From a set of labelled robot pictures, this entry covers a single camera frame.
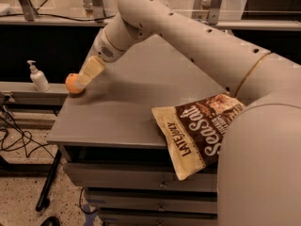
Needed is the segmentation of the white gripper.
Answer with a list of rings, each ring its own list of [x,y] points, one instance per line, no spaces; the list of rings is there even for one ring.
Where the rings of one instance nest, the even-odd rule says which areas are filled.
[[[115,62],[119,60],[124,52],[115,48],[106,37],[105,30],[101,29],[96,36],[90,53],[92,56],[83,64],[75,80],[78,89],[84,89],[104,69],[104,62]]]

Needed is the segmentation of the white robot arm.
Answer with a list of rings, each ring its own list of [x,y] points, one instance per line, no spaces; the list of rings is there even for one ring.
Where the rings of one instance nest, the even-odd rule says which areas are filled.
[[[301,67],[164,0],[118,0],[118,10],[88,61],[116,61],[157,34],[246,103],[221,146],[218,226],[301,226]]]

